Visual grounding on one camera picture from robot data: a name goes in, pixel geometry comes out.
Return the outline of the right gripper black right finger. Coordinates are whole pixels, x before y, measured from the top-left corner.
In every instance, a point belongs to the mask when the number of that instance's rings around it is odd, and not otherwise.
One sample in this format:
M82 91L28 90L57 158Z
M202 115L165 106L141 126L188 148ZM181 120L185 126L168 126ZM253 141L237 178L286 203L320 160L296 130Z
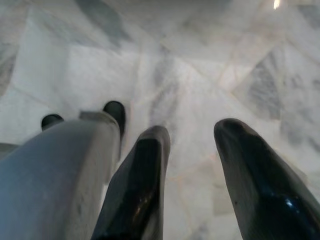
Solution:
M319 202L255 130L225 118L214 140L243 239L319 239Z

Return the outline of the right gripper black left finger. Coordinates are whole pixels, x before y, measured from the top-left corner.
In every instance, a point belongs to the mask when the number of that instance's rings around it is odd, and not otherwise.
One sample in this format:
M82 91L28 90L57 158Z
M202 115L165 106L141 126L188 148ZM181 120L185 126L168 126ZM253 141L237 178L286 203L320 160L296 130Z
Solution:
M171 141L159 125L146 129L112 176L93 240L161 240Z

